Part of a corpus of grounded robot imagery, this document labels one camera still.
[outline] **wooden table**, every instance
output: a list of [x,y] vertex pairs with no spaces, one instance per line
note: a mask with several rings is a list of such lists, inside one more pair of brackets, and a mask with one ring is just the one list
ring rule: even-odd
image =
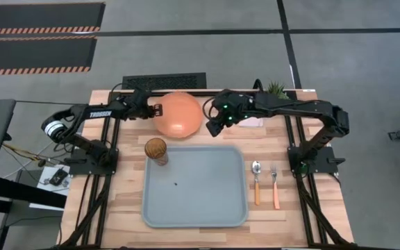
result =
[[[298,99],[316,99],[315,91],[297,91]],[[106,103],[108,90],[95,90],[91,104]],[[155,103],[158,98],[150,98]],[[198,98],[203,104],[206,97]],[[110,123],[111,137],[113,122]],[[292,119],[296,142],[299,142],[295,119]],[[317,119],[303,119],[307,138],[312,137],[322,123]],[[83,136],[99,139],[103,119],[85,122]],[[247,175],[249,217],[236,228],[150,228],[141,218],[142,188],[144,178],[144,144],[151,138],[164,138],[168,144],[230,144],[243,153]],[[151,119],[121,122],[118,149],[120,151],[117,173],[112,178],[102,247],[304,247],[306,234],[299,204],[296,181],[290,172],[286,149],[288,135],[283,116],[264,120],[263,127],[241,128],[237,125],[225,128],[217,137],[212,137],[202,126],[186,140],[174,140],[162,136]],[[250,165],[261,162],[260,205],[254,204],[253,174]],[[268,166],[277,165],[278,195],[280,210],[273,209],[272,178]],[[353,241],[344,200],[338,183],[328,174],[315,174],[322,212],[334,228],[348,241]],[[62,236],[66,240],[75,228],[78,207],[86,176],[72,179],[69,196],[62,216]],[[85,195],[82,215],[85,214],[90,191]],[[319,242],[315,217],[310,211],[310,220],[315,242]],[[92,223],[89,243],[94,242],[98,215]]]

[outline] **spoon handle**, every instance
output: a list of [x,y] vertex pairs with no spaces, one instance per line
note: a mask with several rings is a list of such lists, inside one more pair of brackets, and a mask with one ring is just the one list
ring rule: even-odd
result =
[[256,191],[256,205],[260,205],[260,193],[258,189],[258,182],[256,182],[256,188],[254,189]]

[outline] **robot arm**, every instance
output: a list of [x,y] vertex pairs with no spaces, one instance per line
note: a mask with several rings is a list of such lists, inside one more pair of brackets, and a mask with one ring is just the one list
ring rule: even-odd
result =
[[[112,117],[116,119],[148,119],[161,116],[161,105],[148,106],[147,99],[150,93],[144,90],[135,90],[131,96],[120,95],[107,105],[75,105],[67,110],[57,112],[47,118],[41,129],[57,144],[72,144],[92,156],[100,165],[108,163],[109,149],[99,140],[90,141],[76,132],[87,119]],[[67,127],[62,120],[72,122]]]
[[248,95],[223,90],[213,99],[211,108],[219,111],[215,117],[205,114],[209,119],[206,126],[213,137],[219,135],[225,126],[230,127],[249,117],[292,115],[320,119],[324,127],[311,140],[301,144],[301,158],[312,158],[333,138],[349,133],[348,113],[327,101],[296,101],[279,99],[265,92]]

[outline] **black floor mat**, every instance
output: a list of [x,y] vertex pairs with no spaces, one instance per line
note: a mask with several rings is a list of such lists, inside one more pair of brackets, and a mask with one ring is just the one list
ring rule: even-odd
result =
[[206,73],[123,76],[123,90],[139,87],[145,90],[206,89]]
[[0,34],[98,31],[104,3],[1,4]]
[[96,44],[93,35],[1,38],[0,74],[87,72]]

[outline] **fork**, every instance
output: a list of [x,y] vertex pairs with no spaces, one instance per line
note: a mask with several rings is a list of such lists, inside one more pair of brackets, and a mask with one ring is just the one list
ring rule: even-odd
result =
[[277,191],[277,166],[271,166],[271,176],[272,176],[272,185],[273,185],[273,201],[274,201],[274,209],[281,209],[281,206],[278,202],[278,191]]

